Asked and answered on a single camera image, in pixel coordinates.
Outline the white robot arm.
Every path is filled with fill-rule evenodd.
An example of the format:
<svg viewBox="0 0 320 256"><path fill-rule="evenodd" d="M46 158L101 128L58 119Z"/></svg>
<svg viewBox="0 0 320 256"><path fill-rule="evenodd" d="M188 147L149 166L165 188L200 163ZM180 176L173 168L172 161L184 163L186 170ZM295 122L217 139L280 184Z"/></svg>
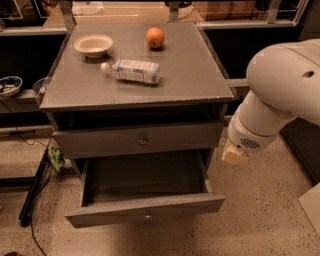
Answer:
<svg viewBox="0 0 320 256"><path fill-rule="evenodd" d="M289 122L320 125L320 39L259 51L246 70L249 92L233 114L222 160L242 164L268 147Z"/></svg>

